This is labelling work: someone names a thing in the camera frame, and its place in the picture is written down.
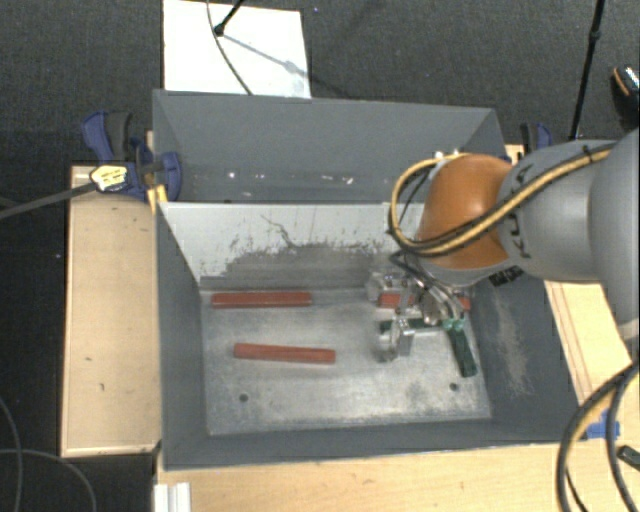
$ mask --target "wooden table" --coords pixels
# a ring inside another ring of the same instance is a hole
[[[73,169],[73,185],[88,168]],[[160,439],[154,327],[152,214],[120,196],[91,193],[71,203],[61,452],[65,457],[152,451]],[[602,290],[547,283],[584,400],[629,363]],[[640,445],[637,381],[623,402],[619,442]],[[554,511],[557,445],[164,472],[190,482],[192,510],[205,511]],[[621,464],[640,499],[640,473]],[[570,458],[592,512],[622,511],[604,442],[580,443]]]

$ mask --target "gray bin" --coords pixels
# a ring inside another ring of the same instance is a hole
[[[167,469],[560,439],[577,402],[539,280],[474,287],[472,378],[442,333],[374,357],[364,286],[395,250],[382,202],[434,151],[500,155],[492,111],[157,91],[154,133],[185,172],[181,201],[156,217]],[[308,289],[314,305],[209,306],[213,291],[256,288]],[[336,365],[232,357],[234,341],[270,340],[335,348]]]

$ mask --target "black floor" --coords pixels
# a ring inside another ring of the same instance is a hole
[[[540,121],[569,132],[595,2],[561,0],[265,0],[303,12],[312,94],[489,106],[505,139]],[[639,60],[640,2],[605,7],[581,133],[619,138],[614,65]],[[106,108],[151,127],[162,85],[160,0],[8,0],[0,6],[0,196],[26,201],[68,184],[91,158],[79,122]],[[64,320],[65,208],[0,221],[0,395],[27,448],[56,453]],[[11,447],[0,418],[0,449]],[[12,510],[16,470],[0,456],[0,510]],[[24,511],[88,510],[64,468],[26,459]],[[83,461],[101,511],[150,506],[149,457]]]

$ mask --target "yellow cable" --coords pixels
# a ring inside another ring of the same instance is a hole
[[[398,243],[400,245],[404,245],[411,249],[414,249],[414,252],[424,257],[435,257],[440,256],[443,253],[453,251],[455,249],[461,248],[465,243],[473,240],[476,236],[487,231],[490,227],[492,227],[495,223],[502,220],[506,217],[511,211],[520,206],[524,201],[526,201],[533,194],[538,192],[541,188],[548,185],[553,180],[561,178],[567,174],[570,174],[573,171],[581,169],[586,165],[589,165],[593,162],[598,162],[607,157],[609,154],[609,149],[601,150],[591,155],[585,155],[584,157],[578,158],[572,162],[562,164],[556,168],[552,168],[551,170],[545,172],[544,174],[536,177],[520,189],[516,194],[513,195],[507,202],[505,202],[500,208],[498,208],[495,212],[489,215],[482,222],[478,223],[476,226],[473,226],[459,235],[455,236],[451,240],[447,240],[441,244],[437,244],[434,247],[426,248],[425,244],[429,243],[429,240],[416,241],[410,238],[407,238],[398,225],[398,217],[396,210],[398,195],[402,191],[405,182],[407,179],[415,174],[418,170],[427,167],[429,165],[435,165],[442,159],[434,159],[434,160],[425,160],[423,162],[419,162],[409,169],[407,169],[396,182],[396,186],[393,189],[392,197],[391,197],[391,215],[390,215],[390,230]],[[448,155],[444,157],[444,159],[452,160],[458,156],[462,155]]]

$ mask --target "white paper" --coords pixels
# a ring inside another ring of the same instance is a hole
[[[164,0],[164,87],[245,94],[218,51],[206,9],[204,2]],[[231,5],[210,9],[215,26]],[[254,94],[311,97],[299,12],[241,7],[219,39]]]

